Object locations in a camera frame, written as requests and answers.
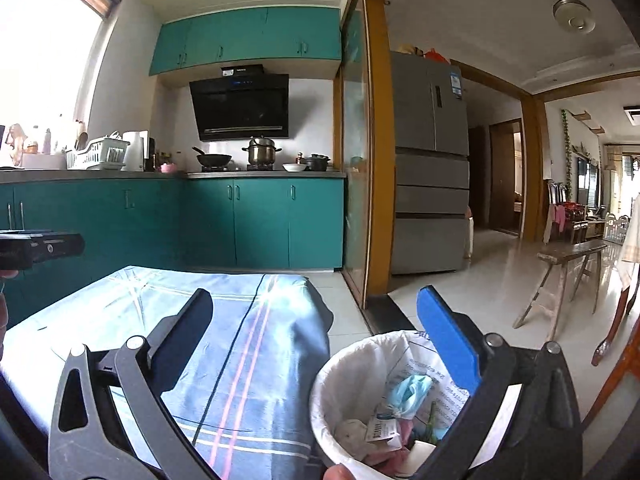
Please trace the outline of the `person's left hand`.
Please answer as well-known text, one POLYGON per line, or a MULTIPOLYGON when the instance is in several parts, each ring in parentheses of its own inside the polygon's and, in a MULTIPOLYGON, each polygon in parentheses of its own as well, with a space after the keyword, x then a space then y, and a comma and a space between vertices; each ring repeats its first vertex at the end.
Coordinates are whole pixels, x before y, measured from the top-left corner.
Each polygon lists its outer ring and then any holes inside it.
POLYGON ((4 296, 4 284, 6 284, 7 280, 12 280, 12 278, 16 278, 18 275, 17 270, 2 270, 0 272, 1 278, 1 289, 0 289, 0 359, 3 356, 3 344, 4 337, 6 336, 6 330, 8 329, 9 324, 9 309, 8 304, 6 303, 6 297, 4 296))

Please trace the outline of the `person's right hand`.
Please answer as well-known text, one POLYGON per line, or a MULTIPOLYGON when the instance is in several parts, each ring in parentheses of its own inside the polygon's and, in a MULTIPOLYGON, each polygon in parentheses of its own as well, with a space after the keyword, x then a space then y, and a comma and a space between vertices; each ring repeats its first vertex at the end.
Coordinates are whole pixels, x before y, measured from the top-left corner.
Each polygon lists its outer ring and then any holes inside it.
POLYGON ((324 473, 323 480, 355 480, 355 476, 343 464, 329 467, 324 473))

